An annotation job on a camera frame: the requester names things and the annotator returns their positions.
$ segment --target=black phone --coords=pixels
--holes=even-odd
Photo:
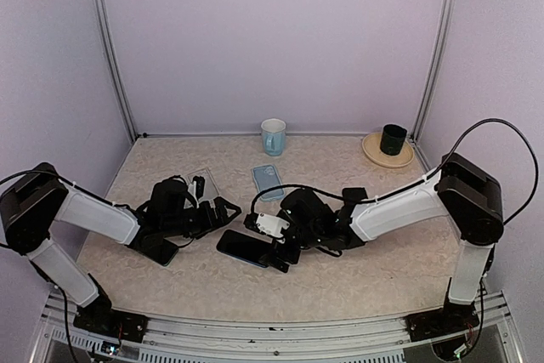
[[[226,230],[219,240],[217,249],[223,254],[238,258],[258,267],[266,268],[263,256],[270,253],[272,244],[234,230]]]

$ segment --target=cable connector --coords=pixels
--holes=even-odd
[[[457,359],[461,359],[461,354],[467,350],[467,344],[463,343],[461,346],[459,346],[457,349],[453,351],[453,354]]]

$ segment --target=lavender wall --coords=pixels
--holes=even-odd
[[[92,0],[0,0],[0,10],[0,179],[48,161],[105,193],[129,143]],[[77,254],[82,230],[56,225],[54,234]],[[0,249],[1,361],[26,360],[47,296],[26,260]]]
[[[415,121],[442,0],[106,0],[140,132]]]
[[[422,148],[439,162],[473,122],[499,116],[517,125],[544,157],[543,0],[456,0],[445,60]],[[530,192],[529,154],[513,132],[485,125],[463,142],[460,152],[501,181],[505,214]],[[544,200],[506,228],[490,274],[503,289],[521,332],[528,361],[541,361],[544,338]]]

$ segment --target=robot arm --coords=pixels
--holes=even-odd
[[[473,301],[504,231],[501,187],[495,179],[454,154],[438,172],[394,193],[367,200],[365,189],[356,188],[344,189],[342,196],[344,206],[333,212],[312,190],[297,189],[281,202],[277,216],[249,214],[244,224],[273,238],[265,259],[287,272],[301,249],[316,247],[339,256],[415,222],[449,215],[460,233],[460,252],[445,306],[431,317],[411,316],[410,327],[417,328],[411,335],[422,340],[463,330],[467,323],[478,325]]]
[[[42,163],[0,196],[0,216],[8,246],[27,256],[38,273],[62,288],[76,303],[74,326],[111,337],[141,342],[147,318],[111,308],[99,283],[80,269],[49,233],[53,221],[74,224],[110,237],[167,265],[178,246],[166,240],[181,235],[201,238],[228,224],[241,209],[222,197],[199,202],[204,180],[187,185],[173,177],[156,184],[151,199],[134,211],[82,191],[61,180]],[[185,208],[185,202],[191,206]]]

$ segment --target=speckled tabletop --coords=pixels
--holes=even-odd
[[[257,193],[252,168],[275,164],[283,183],[309,184],[340,193],[363,186],[369,196],[416,179],[414,161],[385,169],[365,158],[360,137],[291,136],[282,156],[263,153],[260,138],[139,139],[110,189],[112,201],[138,206],[153,185],[173,174],[207,167],[220,194],[244,213]],[[326,200],[333,210],[341,204]],[[275,213],[279,202],[259,202]],[[167,267],[100,235],[89,234],[78,263],[99,281],[113,304],[148,314],[258,322],[353,319],[439,306],[444,300],[457,244],[445,218],[397,230],[332,258],[303,252],[288,274],[261,269],[223,255],[215,247],[223,229],[180,253]]]

